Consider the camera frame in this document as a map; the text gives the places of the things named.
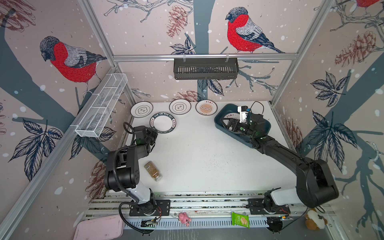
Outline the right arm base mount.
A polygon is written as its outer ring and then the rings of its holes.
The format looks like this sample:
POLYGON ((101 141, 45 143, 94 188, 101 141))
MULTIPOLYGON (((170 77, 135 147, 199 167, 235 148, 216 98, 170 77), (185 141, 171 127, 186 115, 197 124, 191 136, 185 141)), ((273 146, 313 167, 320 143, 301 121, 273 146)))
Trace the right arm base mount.
POLYGON ((277 205, 267 192, 262 198, 251 198, 247 200, 246 208, 252 215, 290 215, 291 211, 288 205, 277 205))

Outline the dark teal plastic bin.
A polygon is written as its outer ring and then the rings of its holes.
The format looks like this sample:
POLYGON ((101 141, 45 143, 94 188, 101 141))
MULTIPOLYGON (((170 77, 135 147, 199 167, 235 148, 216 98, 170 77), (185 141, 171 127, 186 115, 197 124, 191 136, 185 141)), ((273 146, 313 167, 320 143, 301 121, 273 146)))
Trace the dark teal plastic bin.
MULTIPOLYGON (((249 108, 249 109, 250 109, 250 111, 248 113, 248 116, 254 114, 252 112, 251 108, 249 108)), ((238 106, 236 106, 234 104, 225 105, 223 107, 223 109, 215 117, 214 122, 215 122, 216 128, 219 129, 224 134, 228 135, 229 137, 239 141, 240 143, 242 143, 242 144, 244 144, 250 148, 257 149, 261 153, 264 152, 264 146, 265 145, 270 144, 273 141, 275 141, 275 139, 272 138, 271 136, 269 136, 268 134, 264 137, 261 137, 261 138, 250 139, 249 137, 242 135, 239 132, 228 131, 224 127, 224 125, 227 125, 227 124, 222 124, 222 122, 221 122, 221 119, 225 118, 225 115, 228 113, 239 113, 238 112, 238 106)))

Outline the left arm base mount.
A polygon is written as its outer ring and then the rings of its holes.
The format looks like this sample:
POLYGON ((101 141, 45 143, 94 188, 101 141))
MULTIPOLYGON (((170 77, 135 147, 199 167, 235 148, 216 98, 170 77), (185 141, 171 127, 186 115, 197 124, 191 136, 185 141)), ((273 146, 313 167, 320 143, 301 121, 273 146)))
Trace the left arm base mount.
POLYGON ((156 200, 151 198, 149 202, 131 205, 130 217, 159 217, 168 216, 170 214, 171 201, 170 200, 156 200))

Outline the sunburst plate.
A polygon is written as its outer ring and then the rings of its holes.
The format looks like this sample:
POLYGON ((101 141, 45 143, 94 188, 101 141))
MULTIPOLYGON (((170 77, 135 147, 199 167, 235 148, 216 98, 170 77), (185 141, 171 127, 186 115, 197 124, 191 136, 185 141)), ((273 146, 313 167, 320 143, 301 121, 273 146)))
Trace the sunburst plate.
POLYGON ((240 119, 240 114, 239 113, 228 113, 225 115, 225 118, 226 119, 236 119, 236 120, 239 120, 240 119))
POLYGON ((211 116, 217 112, 218 106, 214 101, 201 100, 197 102, 195 109, 202 116, 211 116))

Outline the small green rim plate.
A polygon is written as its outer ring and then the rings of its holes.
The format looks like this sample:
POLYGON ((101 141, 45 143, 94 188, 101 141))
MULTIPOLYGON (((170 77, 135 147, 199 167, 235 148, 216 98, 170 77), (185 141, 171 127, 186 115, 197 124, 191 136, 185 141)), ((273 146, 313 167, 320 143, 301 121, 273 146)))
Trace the small green rim plate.
POLYGON ((176 125, 175 117, 166 112, 156 113, 150 119, 150 127, 158 134, 168 134, 176 128, 176 125))

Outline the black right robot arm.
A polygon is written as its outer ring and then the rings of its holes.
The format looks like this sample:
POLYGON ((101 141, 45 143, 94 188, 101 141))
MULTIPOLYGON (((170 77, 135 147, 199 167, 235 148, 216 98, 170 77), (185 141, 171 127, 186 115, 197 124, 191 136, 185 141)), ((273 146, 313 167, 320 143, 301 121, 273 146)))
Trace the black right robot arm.
POLYGON ((339 197, 339 191, 328 164, 323 160, 302 157, 269 136, 270 123, 260 114, 249 114, 245 122, 236 118, 220 119, 223 127, 243 138, 253 149, 267 155, 296 175, 296 185, 265 193, 266 207, 304 204, 316 208, 339 197))

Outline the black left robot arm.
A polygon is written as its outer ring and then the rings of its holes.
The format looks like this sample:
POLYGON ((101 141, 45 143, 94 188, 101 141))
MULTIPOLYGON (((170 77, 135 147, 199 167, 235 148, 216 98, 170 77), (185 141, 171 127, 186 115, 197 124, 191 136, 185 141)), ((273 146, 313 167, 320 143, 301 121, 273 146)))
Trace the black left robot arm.
POLYGON ((158 133, 145 126, 132 127, 123 123, 124 130, 132 135, 130 145, 108 154, 104 184, 107 190, 123 192, 132 205, 155 205, 153 191, 140 183, 139 159, 147 157, 156 144, 158 133))

